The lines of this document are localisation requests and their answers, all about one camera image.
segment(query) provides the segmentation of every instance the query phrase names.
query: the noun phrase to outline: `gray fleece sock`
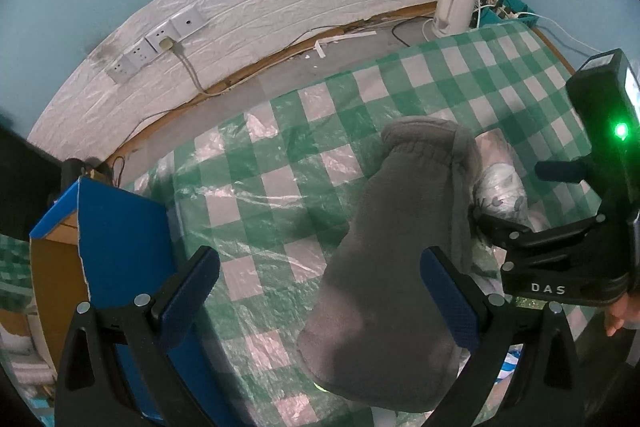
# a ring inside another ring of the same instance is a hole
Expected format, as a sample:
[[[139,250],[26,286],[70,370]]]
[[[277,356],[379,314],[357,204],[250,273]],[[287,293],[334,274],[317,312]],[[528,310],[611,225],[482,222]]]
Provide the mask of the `gray fleece sock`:
[[[332,393],[424,412],[455,380],[460,348],[422,284],[420,254],[440,246],[468,271],[479,154],[469,131],[428,117],[401,118],[382,137],[388,156],[326,267],[297,355]]]

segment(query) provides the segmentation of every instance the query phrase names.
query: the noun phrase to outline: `human hand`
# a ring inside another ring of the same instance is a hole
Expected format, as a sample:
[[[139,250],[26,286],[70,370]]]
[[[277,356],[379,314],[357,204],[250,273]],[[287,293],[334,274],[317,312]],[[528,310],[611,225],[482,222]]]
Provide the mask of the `human hand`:
[[[625,293],[618,301],[605,310],[604,327],[610,337],[618,331],[626,321],[640,321],[640,294]]]

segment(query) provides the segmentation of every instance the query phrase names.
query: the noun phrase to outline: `white brick wallpaper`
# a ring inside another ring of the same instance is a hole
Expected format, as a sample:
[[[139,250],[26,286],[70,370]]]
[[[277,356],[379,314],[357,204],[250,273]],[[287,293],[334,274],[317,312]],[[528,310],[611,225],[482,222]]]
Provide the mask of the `white brick wallpaper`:
[[[182,44],[206,88],[287,46],[305,30],[341,25],[433,0],[154,0],[98,45],[56,93],[29,140],[57,158],[106,158],[146,115],[196,90],[173,54],[116,86],[104,68],[181,8],[196,3],[209,23]],[[146,120],[138,131],[155,119]]]

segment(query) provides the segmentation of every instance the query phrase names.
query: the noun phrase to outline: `white electric kettle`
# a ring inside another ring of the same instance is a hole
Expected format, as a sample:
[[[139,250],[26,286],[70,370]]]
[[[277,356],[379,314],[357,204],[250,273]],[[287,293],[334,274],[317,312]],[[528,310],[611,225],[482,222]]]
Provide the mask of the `white electric kettle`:
[[[438,0],[431,31],[436,38],[457,35],[469,29],[476,0]]]

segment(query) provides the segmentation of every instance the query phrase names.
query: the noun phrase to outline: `white plastic bag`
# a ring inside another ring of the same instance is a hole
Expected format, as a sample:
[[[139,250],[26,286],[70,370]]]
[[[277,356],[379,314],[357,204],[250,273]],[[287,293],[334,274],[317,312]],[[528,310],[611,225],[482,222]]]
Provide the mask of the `white plastic bag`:
[[[482,173],[474,202],[485,214],[528,225],[527,193],[513,166],[513,150],[500,129],[476,137]]]

